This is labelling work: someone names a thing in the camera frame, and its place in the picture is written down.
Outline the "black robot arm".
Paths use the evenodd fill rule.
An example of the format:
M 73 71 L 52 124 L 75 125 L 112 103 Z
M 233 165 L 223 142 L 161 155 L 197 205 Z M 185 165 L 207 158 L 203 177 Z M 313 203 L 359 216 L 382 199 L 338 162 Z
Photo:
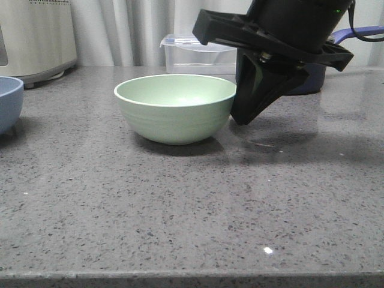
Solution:
M 202 45 L 237 49 L 231 116 L 249 124 L 282 95 L 304 84 L 306 64 L 343 71 L 353 54 L 327 39 L 351 1 L 253 1 L 246 14 L 200 10 L 193 35 Z

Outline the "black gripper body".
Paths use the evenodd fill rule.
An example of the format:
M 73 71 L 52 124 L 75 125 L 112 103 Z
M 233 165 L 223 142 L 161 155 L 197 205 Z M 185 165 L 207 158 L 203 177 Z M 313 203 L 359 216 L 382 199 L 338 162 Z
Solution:
M 193 35 L 202 45 L 217 43 L 247 50 L 278 54 L 304 63 L 317 63 L 343 71 L 353 54 L 340 45 L 326 42 L 314 52 L 293 47 L 247 21 L 244 14 L 201 9 Z

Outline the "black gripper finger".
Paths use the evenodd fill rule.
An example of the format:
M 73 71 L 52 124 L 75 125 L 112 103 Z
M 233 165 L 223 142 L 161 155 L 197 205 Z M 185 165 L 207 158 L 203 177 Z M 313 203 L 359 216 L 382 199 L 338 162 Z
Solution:
M 304 66 L 281 55 L 265 52 L 238 52 L 236 94 L 231 116 L 238 125 L 247 125 L 285 93 L 308 78 Z

